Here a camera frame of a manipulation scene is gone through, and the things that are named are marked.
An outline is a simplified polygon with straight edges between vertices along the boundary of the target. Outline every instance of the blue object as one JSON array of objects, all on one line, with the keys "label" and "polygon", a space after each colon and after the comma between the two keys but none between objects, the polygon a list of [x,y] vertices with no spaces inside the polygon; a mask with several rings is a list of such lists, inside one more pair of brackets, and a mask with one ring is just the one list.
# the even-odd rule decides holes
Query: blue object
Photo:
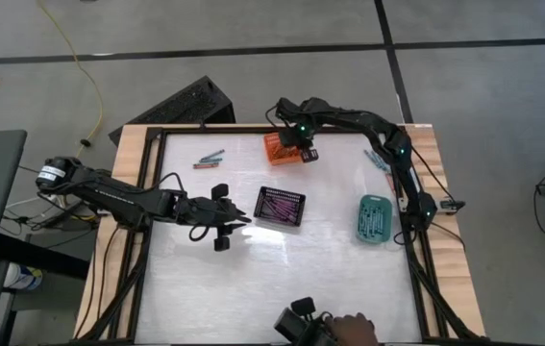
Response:
[{"label": "blue object", "polygon": [[212,158],[214,158],[215,156],[221,155],[221,154],[223,154],[223,153],[225,153],[225,149],[221,149],[221,150],[219,150],[219,151],[215,151],[214,153],[212,153],[212,154],[210,154],[210,155],[204,156],[203,158],[200,159],[200,161],[201,161],[201,160],[209,160],[209,159],[212,159]]},{"label": "blue object", "polygon": [[379,244],[391,237],[391,202],[375,195],[365,195],[359,201],[358,239]]},{"label": "blue object", "polygon": [[223,161],[222,158],[212,158],[212,159],[201,159],[199,160],[200,163],[216,163]]},{"label": "blue object", "polygon": [[381,169],[383,172],[387,174],[391,174],[391,168],[389,168],[389,164],[385,163],[385,161],[381,159],[381,157],[377,155],[377,153],[375,153],[372,150],[368,151],[364,149],[364,154],[366,154],[368,159],[370,159],[371,161],[373,161],[373,163],[375,163],[377,168]]}]

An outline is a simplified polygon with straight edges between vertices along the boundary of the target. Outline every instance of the small tool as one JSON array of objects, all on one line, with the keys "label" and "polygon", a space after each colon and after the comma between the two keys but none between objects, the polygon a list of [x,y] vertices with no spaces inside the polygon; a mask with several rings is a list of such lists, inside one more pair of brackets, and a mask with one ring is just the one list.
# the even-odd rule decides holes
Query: small tool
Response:
[{"label": "small tool", "polygon": [[221,154],[223,154],[223,153],[225,153],[225,149],[221,149],[221,150],[216,151],[216,152],[214,152],[214,153],[212,153],[212,154],[210,154],[210,155],[204,156],[203,158],[201,158],[201,159],[199,160],[199,162],[206,161],[206,160],[208,160],[208,159],[212,159],[212,158],[214,158],[215,156],[221,155]]},{"label": "small tool", "polygon": [[379,169],[381,169],[383,172],[385,172],[386,174],[391,174],[391,168],[389,168],[389,164],[385,163],[385,161],[383,159],[381,159],[381,157],[379,155],[377,155],[377,153],[375,153],[372,150],[368,151],[368,150],[364,149],[364,154],[366,154],[368,159],[373,161],[375,163],[375,165]]},{"label": "small tool", "polygon": [[214,168],[218,167],[218,162],[213,163],[194,163],[193,169],[202,169],[202,168]]},{"label": "small tool", "polygon": [[215,163],[215,162],[221,162],[223,161],[223,158],[212,158],[212,159],[200,159],[200,163]]}]

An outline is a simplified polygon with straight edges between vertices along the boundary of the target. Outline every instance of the orange basket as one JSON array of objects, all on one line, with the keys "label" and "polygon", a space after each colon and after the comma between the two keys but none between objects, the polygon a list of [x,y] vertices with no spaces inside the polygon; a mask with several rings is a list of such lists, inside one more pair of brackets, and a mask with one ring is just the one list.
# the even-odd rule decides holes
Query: orange basket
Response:
[{"label": "orange basket", "polygon": [[265,154],[272,165],[302,162],[300,151],[296,147],[285,148],[279,139],[279,133],[263,136]]}]

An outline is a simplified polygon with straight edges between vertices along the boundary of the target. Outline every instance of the marker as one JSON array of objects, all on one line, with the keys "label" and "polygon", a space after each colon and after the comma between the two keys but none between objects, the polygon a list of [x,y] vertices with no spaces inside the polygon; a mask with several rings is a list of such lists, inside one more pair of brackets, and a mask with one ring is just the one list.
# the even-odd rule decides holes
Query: marker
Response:
[{"label": "marker", "polygon": [[215,157],[215,156],[217,156],[217,155],[221,155],[221,154],[223,154],[223,153],[225,153],[225,149],[221,149],[221,150],[219,150],[219,151],[217,151],[217,152],[214,152],[214,153],[212,153],[212,154],[210,154],[210,155],[208,155],[208,156],[204,156],[203,158],[200,159],[200,162],[201,162],[201,161],[208,160],[208,159],[211,159],[211,158],[213,158],[213,157]]},{"label": "marker", "polygon": [[216,163],[223,161],[222,158],[212,158],[212,159],[201,159],[199,160],[200,163]]},{"label": "marker", "polygon": [[218,162],[214,163],[194,163],[193,169],[202,169],[202,168],[214,168],[218,167]]}]

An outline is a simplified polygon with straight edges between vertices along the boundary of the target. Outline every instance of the concrete floor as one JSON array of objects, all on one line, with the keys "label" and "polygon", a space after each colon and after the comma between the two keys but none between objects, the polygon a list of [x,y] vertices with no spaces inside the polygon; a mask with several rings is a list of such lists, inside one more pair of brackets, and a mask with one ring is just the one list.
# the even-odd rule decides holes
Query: concrete floor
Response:
[{"label": "concrete floor", "polygon": [[[545,37],[545,2],[538,0],[384,5],[397,42]],[[48,0],[47,7],[82,54],[383,41],[370,0]],[[0,57],[65,54],[34,0],[0,0]],[[487,334],[545,344],[545,235],[532,211],[533,186],[545,175],[545,46],[397,54],[414,121],[434,124],[451,191],[467,201],[458,219]],[[402,121],[383,51],[85,67],[106,104],[101,135],[83,155],[96,167],[111,168],[109,131],[203,75],[234,101],[242,123],[262,122],[281,96],[312,95]],[[96,114],[93,90],[73,63],[0,65],[0,130],[29,132],[22,164],[39,167],[48,157],[73,155]],[[18,173],[11,201],[35,195],[32,178]],[[545,223],[545,202],[542,213]],[[57,323],[44,320],[44,332],[34,336],[26,326],[37,317],[21,319],[19,330],[28,332],[14,333],[12,343],[57,342],[56,335],[66,341],[73,322],[65,316],[76,308],[59,313]]]}]

